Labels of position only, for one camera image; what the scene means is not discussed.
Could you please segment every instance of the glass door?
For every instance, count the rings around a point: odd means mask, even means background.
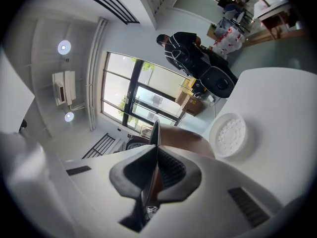
[[[102,113],[137,132],[159,120],[177,126],[184,112],[175,97],[187,78],[149,62],[108,53]]]

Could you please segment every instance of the white plate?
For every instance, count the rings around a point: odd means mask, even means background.
[[[243,150],[247,136],[243,118],[234,113],[226,113],[217,118],[211,127],[209,143],[216,155],[226,158]]]

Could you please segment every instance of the air conditioner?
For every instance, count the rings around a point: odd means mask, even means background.
[[[76,99],[75,72],[67,70],[54,73],[52,79],[56,105],[66,102],[68,106],[71,105],[72,100]]]

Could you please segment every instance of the ceiling light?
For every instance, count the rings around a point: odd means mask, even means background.
[[[66,122],[70,122],[74,119],[74,113],[73,112],[68,112],[66,115],[65,115],[65,121]]]
[[[57,51],[61,54],[61,55],[65,55],[70,51],[71,48],[71,44],[69,41],[67,40],[63,40],[59,43],[58,47],[57,47]]]

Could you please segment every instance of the black window frame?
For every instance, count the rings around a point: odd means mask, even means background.
[[[180,121],[183,119],[183,117],[185,115],[184,111],[182,111],[180,116],[177,117],[177,116],[174,116],[174,115],[169,114],[167,112],[164,112],[164,111],[162,111],[162,110],[160,110],[160,109],[158,109],[156,107],[153,107],[153,106],[151,106],[151,105],[149,105],[149,104],[147,104],[145,102],[142,102],[141,100],[137,100],[136,99],[136,94],[137,94],[138,87],[142,87],[142,88],[145,88],[145,89],[147,89],[147,90],[149,90],[149,91],[151,91],[151,92],[153,92],[155,94],[158,94],[158,95],[160,95],[160,96],[162,96],[164,98],[167,98],[167,99],[175,102],[175,98],[174,97],[172,97],[172,96],[170,96],[170,95],[168,95],[166,93],[163,93],[163,92],[161,92],[161,91],[159,91],[157,89],[154,89],[154,88],[152,88],[152,87],[150,87],[150,86],[148,86],[146,84],[138,82],[139,76],[140,76],[141,71],[142,71],[143,63],[146,62],[146,61],[138,59],[138,58],[135,58],[136,62],[135,62],[134,67],[133,67],[131,78],[128,78],[126,76],[122,76],[120,74],[117,74],[115,72],[107,70],[108,62],[109,62],[109,58],[110,58],[111,54],[123,55],[123,54],[119,54],[119,53],[115,53],[115,52],[107,52],[106,62],[105,62],[104,69],[103,69],[101,113],[104,114],[105,116],[111,118],[112,120],[120,123],[121,125],[129,128],[129,129],[132,129],[132,130],[134,130],[136,132],[139,132],[139,131],[137,131],[135,128],[133,128],[133,127],[128,125],[129,116],[135,117],[135,118],[137,118],[137,119],[139,119],[139,120],[141,120],[141,121],[143,121],[143,122],[145,122],[147,124],[154,125],[153,121],[148,120],[148,119],[146,119],[144,117],[141,117],[141,116],[139,116],[139,115],[137,115],[137,114],[132,112],[133,106],[135,104],[135,105],[140,105],[143,108],[149,109],[149,111],[151,111],[151,112],[153,112],[155,114],[158,114],[158,115],[163,116],[163,117],[165,117],[167,119],[170,119],[171,121],[175,122],[174,126],[178,126],[178,124],[180,123]],[[105,85],[106,85],[106,74],[107,73],[111,73],[113,75],[125,78],[125,79],[130,81],[130,84],[129,84],[129,87],[128,87],[128,92],[126,94],[126,98],[128,99],[128,102],[125,104],[124,109],[122,109],[122,108],[118,107],[117,105],[115,105],[115,104],[113,104],[113,103],[111,103],[111,102],[109,102],[109,101],[104,99],[104,92],[105,92]],[[103,102],[107,103],[108,105],[110,105],[110,106],[112,106],[112,107],[114,107],[114,108],[116,108],[118,110],[123,111],[124,114],[123,114],[122,122],[120,120],[116,119],[115,117],[107,114],[105,111],[103,111]]]

